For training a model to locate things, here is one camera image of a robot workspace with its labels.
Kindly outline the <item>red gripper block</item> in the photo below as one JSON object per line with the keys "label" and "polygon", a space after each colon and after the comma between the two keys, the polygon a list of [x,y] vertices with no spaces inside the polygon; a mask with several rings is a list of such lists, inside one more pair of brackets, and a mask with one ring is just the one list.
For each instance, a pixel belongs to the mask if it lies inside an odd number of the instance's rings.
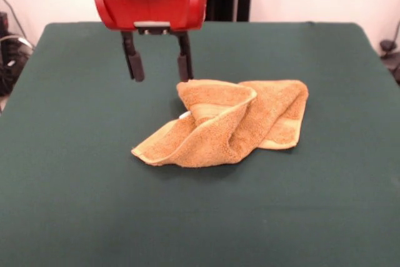
{"label": "red gripper block", "polygon": [[121,31],[122,47],[129,75],[144,81],[143,63],[129,31],[160,29],[174,33],[179,43],[177,64],[181,81],[194,78],[187,31],[200,29],[206,17],[207,0],[94,0],[103,24]]}

